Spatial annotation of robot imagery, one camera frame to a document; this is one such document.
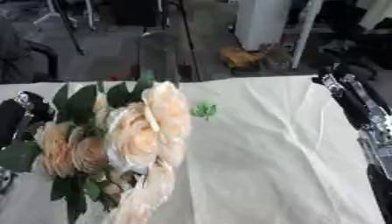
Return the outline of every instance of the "metal pole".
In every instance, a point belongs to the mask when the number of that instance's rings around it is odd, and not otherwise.
[[[316,19],[316,16],[319,14],[322,5],[323,5],[323,0],[311,1],[310,8],[308,9],[308,14],[306,15],[306,20],[304,21],[301,37],[297,42],[296,51],[294,52],[294,59],[292,61],[293,69],[298,68],[299,61],[301,60],[302,54],[304,53],[306,42],[309,38],[309,35],[311,34],[314,20]]]

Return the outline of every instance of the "desk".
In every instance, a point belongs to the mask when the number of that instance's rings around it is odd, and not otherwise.
[[[7,99],[29,90],[50,99],[61,84],[1,86]],[[152,224],[380,224],[356,132],[310,76],[217,80],[181,86],[190,102],[218,114],[193,118],[176,190]],[[37,165],[0,201],[2,224],[65,223]],[[79,223],[100,223],[100,205]]]

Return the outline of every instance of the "artificial flower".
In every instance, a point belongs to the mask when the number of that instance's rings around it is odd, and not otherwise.
[[[166,137],[188,136],[191,117],[186,97],[172,83],[155,83],[143,91],[142,97],[146,117],[155,131]]]
[[[146,179],[140,179],[134,189],[124,192],[118,208],[113,210],[107,224],[145,224],[174,188],[174,172],[165,161],[157,160]]]
[[[65,178],[74,174],[71,152],[66,140],[70,126],[70,122],[48,122],[45,127],[38,130],[42,136],[38,144],[43,150],[44,167],[50,175]]]
[[[108,133],[105,136],[110,163],[126,172],[144,173],[158,152],[158,134],[144,116],[142,103],[131,103],[110,113]]]
[[[107,128],[106,119],[110,112],[110,107],[105,94],[98,93],[93,107],[93,112],[95,114],[95,125],[98,128],[105,130]]]
[[[72,149],[74,167],[85,173],[97,173],[108,163],[103,140],[99,137],[88,137]]]
[[[173,167],[179,167],[184,160],[186,145],[181,138],[160,138],[158,156]]]

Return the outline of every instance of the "flower bouquet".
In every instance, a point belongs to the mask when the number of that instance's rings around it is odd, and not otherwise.
[[[36,157],[53,178],[52,200],[64,199],[69,223],[87,210],[85,195],[108,211],[103,223],[147,223],[170,197],[191,131],[190,115],[212,116],[214,105],[191,110],[170,83],[143,73],[134,89],[87,85],[53,97],[53,121],[37,127],[34,141],[0,150],[0,166],[29,172]]]

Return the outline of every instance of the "gray floor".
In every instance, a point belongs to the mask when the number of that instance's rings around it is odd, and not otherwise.
[[[236,6],[227,3],[216,3],[214,0],[187,0],[189,22],[195,44],[195,52],[199,64],[200,74],[204,81],[226,79],[233,77],[232,73],[220,60],[219,50],[223,46],[237,44],[233,34],[229,33],[227,26],[235,21]],[[137,62],[137,41],[141,34],[139,27],[116,27],[105,20],[98,23],[97,31],[88,29],[87,20],[78,17],[80,26],[76,31],[77,39],[86,52],[85,56],[79,55],[65,33],[59,19],[51,19],[41,25],[42,31],[37,31],[32,21],[44,14],[30,15],[27,19],[19,19],[14,23],[16,28],[27,39],[45,43],[52,46],[59,54],[59,76],[63,81],[95,81],[132,80],[131,66]],[[177,61],[179,64],[192,64],[191,55],[187,46],[184,26],[177,11],[171,14],[171,29],[168,31],[173,37],[178,49]],[[165,66],[164,55],[167,49],[158,41],[147,44],[141,52],[143,68],[154,68],[158,73],[169,73]],[[243,73],[241,76],[274,76],[311,74],[314,71],[305,65],[312,54],[305,54],[304,63],[298,71],[272,72],[261,71],[258,73]],[[38,59],[38,69],[45,67],[45,62]],[[375,88],[392,105],[392,74],[380,70],[379,78],[373,82]]]

